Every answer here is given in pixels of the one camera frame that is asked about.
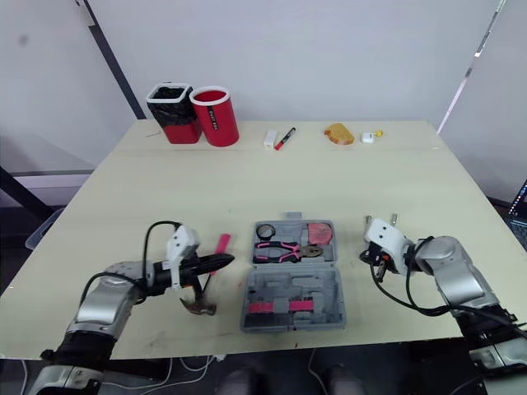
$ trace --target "beige table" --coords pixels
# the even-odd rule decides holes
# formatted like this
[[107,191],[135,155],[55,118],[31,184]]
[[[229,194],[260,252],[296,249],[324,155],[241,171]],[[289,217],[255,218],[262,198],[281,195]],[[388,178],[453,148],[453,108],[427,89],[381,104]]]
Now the beige table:
[[[152,121],[137,122],[87,180],[0,300],[0,353],[38,358],[56,348],[86,280],[111,263],[137,260],[147,227],[182,221],[197,230],[199,252],[231,233],[236,260],[211,282],[214,317],[194,316],[167,291],[134,308],[114,357],[229,354],[312,346],[401,342],[460,336],[451,316],[427,318],[400,307],[373,285],[363,249],[363,218],[388,220],[410,238],[453,235],[488,279],[502,305],[527,320],[527,256],[478,186],[426,122],[350,122],[356,136],[383,129],[373,145],[336,146],[329,122],[240,122],[240,141],[217,149],[203,139],[170,145]],[[279,152],[263,149],[269,128],[296,126]],[[347,310],[344,330],[244,334],[240,311],[251,269],[253,224],[302,211],[334,222]],[[152,234],[150,257],[164,258],[170,229]],[[441,303],[434,281],[414,277],[415,298]],[[385,286],[403,297],[403,278]]]

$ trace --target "black trash bag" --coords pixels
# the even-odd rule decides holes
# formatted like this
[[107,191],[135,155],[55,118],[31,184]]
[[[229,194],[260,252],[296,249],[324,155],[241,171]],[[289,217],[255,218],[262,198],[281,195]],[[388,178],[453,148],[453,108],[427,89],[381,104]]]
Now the black trash bag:
[[[184,88],[159,88],[153,99],[177,99]],[[196,120],[196,113],[190,103],[190,92],[187,90],[185,97],[179,103],[147,103],[149,110],[162,128],[170,125],[188,125]]]

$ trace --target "marker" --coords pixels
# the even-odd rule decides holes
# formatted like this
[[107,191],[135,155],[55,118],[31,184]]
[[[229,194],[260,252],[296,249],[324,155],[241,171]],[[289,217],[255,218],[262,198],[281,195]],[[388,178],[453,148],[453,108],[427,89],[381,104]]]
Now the marker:
[[280,140],[280,142],[274,147],[274,149],[278,151],[280,148],[282,148],[285,142],[289,140],[289,137],[291,137],[295,131],[296,128],[291,128],[291,130],[287,132],[287,134],[283,137],[282,140]]

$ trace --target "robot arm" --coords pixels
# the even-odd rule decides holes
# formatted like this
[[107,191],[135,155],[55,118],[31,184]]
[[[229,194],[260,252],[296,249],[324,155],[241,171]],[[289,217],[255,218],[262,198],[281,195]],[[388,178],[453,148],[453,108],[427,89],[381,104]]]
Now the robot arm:
[[167,243],[165,261],[145,261],[144,268],[143,262],[116,263],[92,277],[91,281],[100,278],[99,284],[82,297],[58,349],[42,353],[50,365],[40,371],[29,394],[96,394],[132,307],[148,296],[161,295],[167,288],[197,286],[194,303],[202,304],[198,276],[221,269],[234,257],[218,253],[199,258],[198,246],[195,232],[178,225]]
[[498,298],[460,242],[449,236],[428,238],[416,244],[390,224],[374,219],[365,233],[366,263],[378,267],[375,279],[388,270],[407,276],[424,272],[434,276],[437,290],[469,341],[470,358],[486,373],[527,367],[527,337],[500,306]]

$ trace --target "yellow sponge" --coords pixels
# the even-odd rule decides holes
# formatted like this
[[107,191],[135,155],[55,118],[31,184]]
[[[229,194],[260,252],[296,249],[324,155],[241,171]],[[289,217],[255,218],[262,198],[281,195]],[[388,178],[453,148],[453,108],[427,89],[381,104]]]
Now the yellow sponge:
[[344,146],[352,144],[355,140],[355,137],[353,137],[350,131],[341,123],[334,123],[333,125],[328,126],[326,130],[324,130],[324,134],[328,136],[331,142]]

